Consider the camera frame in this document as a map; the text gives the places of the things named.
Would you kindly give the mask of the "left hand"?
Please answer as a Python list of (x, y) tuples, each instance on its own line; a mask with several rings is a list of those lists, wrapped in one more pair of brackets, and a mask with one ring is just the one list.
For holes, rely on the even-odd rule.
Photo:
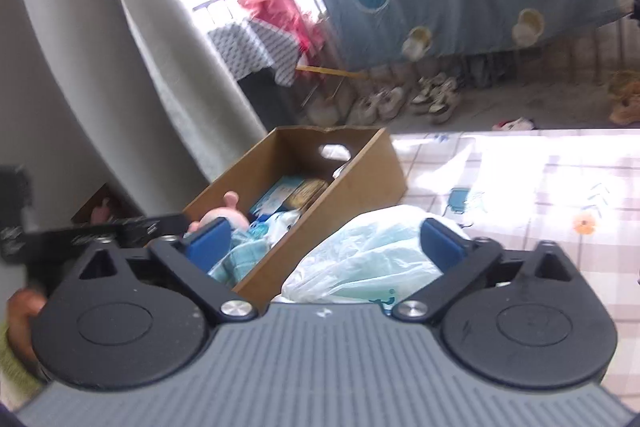
[(27, 365), (36, 365), (32, 349), (32, 320), (46, 305), (47, 299), (32, 288), (23, 288), (6, 303), (6, 339), (14, 355)]

